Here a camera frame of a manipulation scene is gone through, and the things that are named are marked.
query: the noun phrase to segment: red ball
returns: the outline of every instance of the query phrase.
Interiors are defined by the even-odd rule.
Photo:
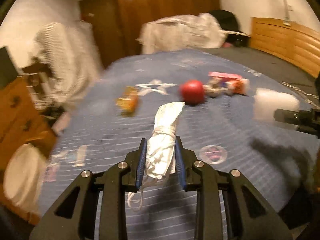
[[[204,101],[203,84],[198,80],[189,80],[180,86],[180,94],[186,104],[200,104]]]

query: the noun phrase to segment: blue tablecloth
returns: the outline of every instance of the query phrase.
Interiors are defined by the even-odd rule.
[[[70,126],[59,138],[53,155],[67,151],[60,161],[56,181],[45,182],[39,198],[44,214],[71,181],[84,169],[107,170],[138,148],[141,138],[152,135],[154,116],[159,106],[180,101],[179,85],[189,79],[206,83],[208,72],[227,72],[250,80],[248,96],[223,95],[208,98],[195,107],[185,106],[177,135],[183,146],[199,155],[206,145],[220,145],[228,158],[214,167],[221,171],[239,169],[279,211],[305,179],[316,158],[319,141],[315,136],[284,130],[252,119],[256,88],[267,88],[295,95],[268,78],[255,76],[245,66],[196,50],[160,52],[127,57],[113,63],[97,81],[74,113]],[[115,105],[125,86],[174,83],[165,88],[168,95],[152,91],[141,97],[134,117],[122,117]],[[301,109],[310,106],[301,101]],[[87,145],[84,166],[73,167],[80,146]],[[101,198],[98,204],[95,238],[98,239]],[[224,206],[221,203],[222,216]],[[126,205],[129,239],[192,239],[195,227],[196,193],[184,192],[172,175],[164,187],[144,191],[143,208],[134,212]]]

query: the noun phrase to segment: star print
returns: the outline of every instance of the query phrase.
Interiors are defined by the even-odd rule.
[[[149,94],[150,92],[158,92],[162,95],[168,95],[168,93],[165,91],[166,88],[176,86],[177,84],[171,84],[171,83],[162,83],[161,80],[154,79],[150,81],[147,84],[137,84],[137,87],[141,87],[142,89],[139,91],[139,96],[145,96]]]

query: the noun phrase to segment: black clamp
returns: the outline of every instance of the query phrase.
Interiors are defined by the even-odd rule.
[[[97,174],[82,171],[60,195],[30,235],[30,240],[94,239],[99,192],[103,191],[100,240],[126,240],[124,193],[142,184],[147,141],[124,160]],[[222,240],[219,190],[222,190],[228,239],[292,239],[292,235],[258,190],[238,170],[216,171],[183,148],[175,146],[176,170],[185,191],[197,191],[195,239]]]

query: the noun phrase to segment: wooden door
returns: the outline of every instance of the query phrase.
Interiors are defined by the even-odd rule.
[[[92,24],[104,67],[127,56],[117,0],[81,0],[79,3],[82,19]]]
[[[118,0],[118,4],[129,55],[141,53],[141,45],[136,39],[144,23],[220,9],[219,0]]]

